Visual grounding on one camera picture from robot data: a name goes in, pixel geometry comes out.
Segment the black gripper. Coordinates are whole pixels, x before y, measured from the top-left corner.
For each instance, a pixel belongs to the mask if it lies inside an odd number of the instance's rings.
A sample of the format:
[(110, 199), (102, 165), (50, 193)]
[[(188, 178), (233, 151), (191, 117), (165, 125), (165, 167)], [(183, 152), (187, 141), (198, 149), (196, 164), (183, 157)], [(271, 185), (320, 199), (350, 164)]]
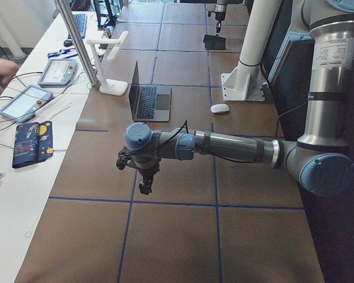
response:
[(215, 35), (219, 36), (219, 33), (221, 32), (221, 22), (224, 20), (224, 12), (216, 11), (214, 14), (215, 20), (217, 21)]
[(140, 193), (148, 195), (152, 193), (153, 176), (160, 171), (160, 158), (137, 158), (134, 157), (134, 164), (140, 174), (143, 176), (139, 183)]

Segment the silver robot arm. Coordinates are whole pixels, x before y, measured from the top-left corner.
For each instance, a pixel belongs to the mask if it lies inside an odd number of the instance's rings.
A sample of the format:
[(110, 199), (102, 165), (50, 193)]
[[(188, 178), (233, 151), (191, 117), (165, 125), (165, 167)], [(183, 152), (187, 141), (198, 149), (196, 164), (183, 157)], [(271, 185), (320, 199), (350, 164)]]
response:
[(318, 196), (346, 190), (354, 180), (354, 162), (345, 153), (343, 138), (354, 59), (354, 1), (294, 1), (289, 33), (314, 40), (305, 129), (296, 141), (264, 141), (186, 126), (154, 131), (134, 123), (125, 130), (118, 169), (138, 170), (143, 177), (139, 189), (148, 194), (163, 158), (191, 160), (195, 153), (210, 154), (282, 167)]
[(212, 9), (208, 9), (207, 5), (204, 4), (208, 18), (210, 18), (212, 14), (215, 14), (215, 20), (216, 20), (215, 36), (216, 37), (218, 37), (219, 33), (221, 32), (222, 21), (225, 20), (225, 16), (227, 13), (227, 4), (228, 4), (228, 2), (225, 0), (217, 0), (216, 4), (214, 5), (214, 7)]

